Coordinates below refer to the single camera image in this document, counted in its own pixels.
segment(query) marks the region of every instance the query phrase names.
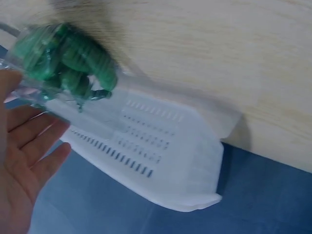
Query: blue floor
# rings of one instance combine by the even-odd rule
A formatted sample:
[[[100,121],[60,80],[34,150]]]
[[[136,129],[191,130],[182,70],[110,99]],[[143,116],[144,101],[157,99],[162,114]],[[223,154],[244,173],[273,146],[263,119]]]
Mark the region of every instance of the blue floor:
[[[312,233],[312,174],[224,147],[223,199],[191,213],[152,204],[73,152],[38,197],[29,233]]]

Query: finger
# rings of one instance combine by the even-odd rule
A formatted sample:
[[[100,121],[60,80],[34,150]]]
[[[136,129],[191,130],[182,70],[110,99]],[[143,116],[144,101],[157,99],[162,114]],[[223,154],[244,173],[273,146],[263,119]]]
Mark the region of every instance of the finger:
[[[58,120],[40,136],[22,147],[27,165],[31,167],[39,161],[68,128],[69,123]]]
[[[9,132],[8,140],[15,143],[18,148],[21,148],[28,142],[35,139],[56,120],[56,117],[47,113],[43,113],[42,115],[32,118],[31,120]]]
[[[70,144],[63,143],[56,150],[32,167],[32,172],[39,181],[40,188],[55,174],[71,151]]]
[[[42,111],[28,105],[19,106],[7,112],[7,131],[10,132],[28,120],[41,114]]]
[[[6,97],[17,88],[22,75],[17,71],[0,70],[0,101],[4,102]]]

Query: green pepper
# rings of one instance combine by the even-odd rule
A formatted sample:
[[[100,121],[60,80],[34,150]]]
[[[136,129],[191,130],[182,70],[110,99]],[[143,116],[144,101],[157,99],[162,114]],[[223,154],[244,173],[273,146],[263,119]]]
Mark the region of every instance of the green pepper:
[[[64,51],[65,52],[62,55],[62,63],[73,70],[90,73],[90,67],[75,49],[67,47]]]
[[[40,53],[32,53],[32,57],[24,59],[24,68],[29,77],[37,80],[47,80],[55,76],[58,72],[60,57],[57,52],[46,50]]]
[[[108,91],[114,89],[117,83],[114,63],[105,50],[92,41],[84,41],[83,37],[76,35],[68,35],[65,44],[71,45],[85,59],[103,89]]]

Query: vent hole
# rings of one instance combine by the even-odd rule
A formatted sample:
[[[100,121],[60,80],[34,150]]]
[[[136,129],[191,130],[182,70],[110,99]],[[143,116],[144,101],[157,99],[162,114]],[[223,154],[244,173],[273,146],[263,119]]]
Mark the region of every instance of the vent hole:
[[[130,168],[133,168],[135,163],[136,163],[136,161],[133,161],[133,163],[131,164]]]
[[[136,167],[136,172],[139,170],[141,163]]]
[[[143,168],[143,170],[142,170],[142,172],[141,172],[142,175],[145,173],[146,168],[147,168],[147,167],[144,167],[144,168]]]
[[[147,174],[147,177],[150,178],[152,176],[153,170],[150,170],[149,173]]]

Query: green vegetable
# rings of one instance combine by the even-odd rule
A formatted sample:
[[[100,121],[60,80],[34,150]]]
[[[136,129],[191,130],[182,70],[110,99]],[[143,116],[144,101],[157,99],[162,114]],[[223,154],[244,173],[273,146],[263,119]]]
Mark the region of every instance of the green vegetable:
[[[12,53],[22,60],[29,78],[42,83],[45,100],[65,90],[76,98],[81,109],[86,100],[110,98],[117,84],[110,55],[68,24],[29,27],[29,33],[19,38]],[[92,90],[89,75],[97,77],[103,90]]]

